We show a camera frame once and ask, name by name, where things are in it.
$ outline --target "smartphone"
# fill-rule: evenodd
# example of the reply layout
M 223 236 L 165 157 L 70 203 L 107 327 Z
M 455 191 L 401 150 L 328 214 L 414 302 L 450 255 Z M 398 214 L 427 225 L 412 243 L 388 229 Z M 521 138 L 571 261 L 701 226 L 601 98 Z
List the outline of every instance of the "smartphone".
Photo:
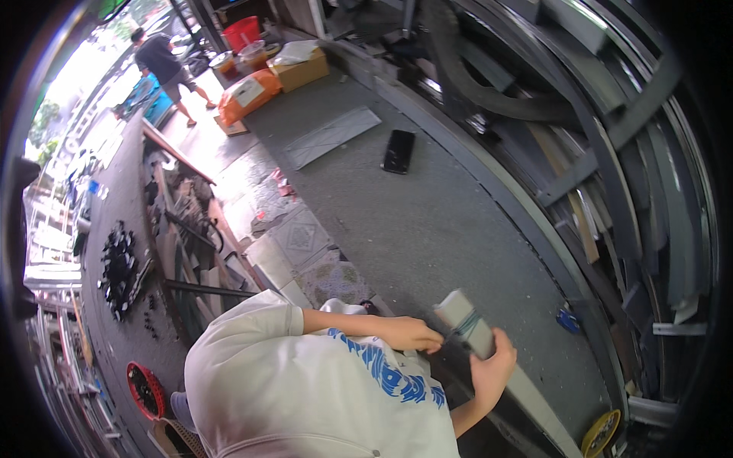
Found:
M 404 130 L 393 130 L 387 143 L 387 152 L 381 163 L 382 170 L 395 174 L 407 174 L 412 149 L 415 144 L 415 134 Z

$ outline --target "dark hair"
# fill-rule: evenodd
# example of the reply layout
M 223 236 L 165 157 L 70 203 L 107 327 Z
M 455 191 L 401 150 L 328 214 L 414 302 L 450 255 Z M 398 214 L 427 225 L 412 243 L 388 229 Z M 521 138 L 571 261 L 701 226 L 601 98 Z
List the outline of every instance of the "dark hair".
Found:
M 130 35 L 130 40 L 132 40 L 133 43 L 137 43 L 138 41 L 142 40 L 143 35 L 145 35 L 145 30 L 143 30 L 142 27 L 138 27 L 137 30 L 135 30 L 133 34 Z

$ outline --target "cardboard box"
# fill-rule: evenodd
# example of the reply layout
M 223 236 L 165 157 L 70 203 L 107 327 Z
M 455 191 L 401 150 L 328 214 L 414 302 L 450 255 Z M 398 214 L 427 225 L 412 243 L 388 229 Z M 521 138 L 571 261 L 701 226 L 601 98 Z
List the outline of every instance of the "cardboard box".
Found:
M 219 127 L 224 131 L 227 137 L 249 132 L 249 130 L 244 127 L 244 123 L 241 121 L 236 121 L 232 125 L 226 125 L 221 120 L 221 116 L 219 116 L 218 114 L 214 116 L 214 121 L 216 121 L 216 124 L 219 125 Z
M 290 92 L 328 74 L 328 63 L 325 61 L 325 54 L 321 48 L 316 48 L 307 62 L 295 65 L 272 65 L 272 59 L 270 59 L 268 64 L 272 72 L 280 78 L 282 92 Z

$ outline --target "hand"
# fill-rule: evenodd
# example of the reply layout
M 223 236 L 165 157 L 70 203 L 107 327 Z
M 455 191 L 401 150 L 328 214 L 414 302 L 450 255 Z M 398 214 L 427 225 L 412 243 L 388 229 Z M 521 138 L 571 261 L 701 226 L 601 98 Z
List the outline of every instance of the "hand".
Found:
M 476 394 L 474 401 L 483 415 L 489 413 L 499 401 L 517 363 L 517 349 L 512 346 L 507 333 L 499 328 L 491 328 L 491 331 L 496 353 L 485 361 L 474 354 L 469 356 L 471 381 Z
M 443 346 L 443 336 L 430 329 L 425 321 L 410 317 L 375 317 L 374 335 L 395 350 L 425 350 L 431 355 Z

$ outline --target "sticker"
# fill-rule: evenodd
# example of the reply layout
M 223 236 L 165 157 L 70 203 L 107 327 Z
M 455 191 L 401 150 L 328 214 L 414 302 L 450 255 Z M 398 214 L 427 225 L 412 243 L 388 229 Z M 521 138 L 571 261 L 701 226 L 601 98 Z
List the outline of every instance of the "sticker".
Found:
M 234 98 L 242 108 L 246 108 L 252 100 L 262 94 L 265 88 L 254 78 L 247 78 L 242 84 L 234 90 Z

